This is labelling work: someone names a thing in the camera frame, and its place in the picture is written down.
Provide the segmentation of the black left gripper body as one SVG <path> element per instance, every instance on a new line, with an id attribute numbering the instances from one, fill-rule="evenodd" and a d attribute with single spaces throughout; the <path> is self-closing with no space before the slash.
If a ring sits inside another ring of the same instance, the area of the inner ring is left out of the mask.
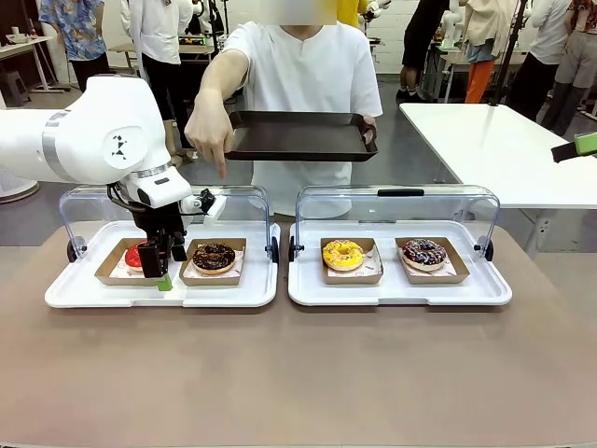
<path id="1" fill-rule="evenodd" d="M 187 231 L 181 216 L 179 202 L 158 208 L 130 202 L 129 207 L 135 225 L 144 231 L 148 238 L 165 235 L 172 237 L 177 245 L 182 245 L 185 242 Z"/>

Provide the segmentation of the person's right hand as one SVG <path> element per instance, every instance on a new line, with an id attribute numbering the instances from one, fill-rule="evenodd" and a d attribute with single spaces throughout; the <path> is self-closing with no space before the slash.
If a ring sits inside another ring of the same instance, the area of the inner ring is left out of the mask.
<path id="1" fill-rule="evenodd" d="M 185 128 L 186 139 L 209 162 L 221 179 L 227 176 L 226 155 L 233 146 L 233 130 L 219 91 L 201 89 Z"/>

